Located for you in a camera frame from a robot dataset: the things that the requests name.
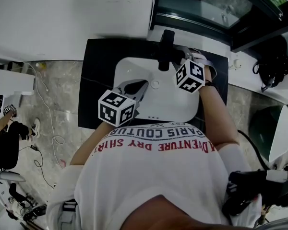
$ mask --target black countertop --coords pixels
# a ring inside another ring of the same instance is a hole
[[[126,57],[157,59],[158,42],[139,39],[89,39],[86,44],[79,90],[78,126],[96,129],[98,119],[98,99],[106,90],[113,89],[117,63]],[[200,50],[213,62],[217,76],[213,80],[226,104],[228,91],[228,59]],[[162,121],[134,119],[129,125],[162,123]],[[188,123],[204,131],[204,111],[200,101],[196,116]]]

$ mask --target person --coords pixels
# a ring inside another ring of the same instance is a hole
[[[204,70],[206,80],[212,81],[209,68],[205,66]],[[70,166],[62,171],[48,201],[48,227],[51,230],[253,227],[249,209],[243,211],[244,218],[235,221],[235,226],[222,213],[229,174],[251,169],[217,89],[206,85],[199,93],[206,135],[186,123],[119,128],[101,123],[76,151]],[[260,200],[258,197],[255,202],[258,217]],[[65,228],[70,218],[58,219],[72,205],[75,222],[73,228]]]
[[[36,118],[31,128],[14,121],[9,127],[8,122],[16,115],[16,109],[12,106],[0,119],[0,168],[12,169],[18,160],[19,140],[38,138],[40,135],[40,120]]]

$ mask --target white t-shirt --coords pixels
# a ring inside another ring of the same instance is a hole
[[[136,208],[157,195],[198,221],[228,225],[221,209],[232,171],[250,171],[238,145],[218,152],[189,124],[117,128],[84,166],[63,170],[48,203],[48,226],[56,229],[59,205],[74,198],[83,230],[119,230]],[[240,220],[233,219],[234,225],[253,227],[261,198],[246,210]]]

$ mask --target black pants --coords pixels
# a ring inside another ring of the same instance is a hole
[[[0,168],[10,170],[18,161],[19,136],[26,139],[29,128],[17,121],[10,125],[9,132],[0,134]]]

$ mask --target white sink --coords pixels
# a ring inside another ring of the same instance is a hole
[[[176,88],[173,81],[175,73],[172,63],[168,71],[160,71],[157,60],[124,58],[116,66],[114,87],[124,81],[145,79],[149,86],[136,118],[187,122],[197,113],[199,93],[189,94]]]

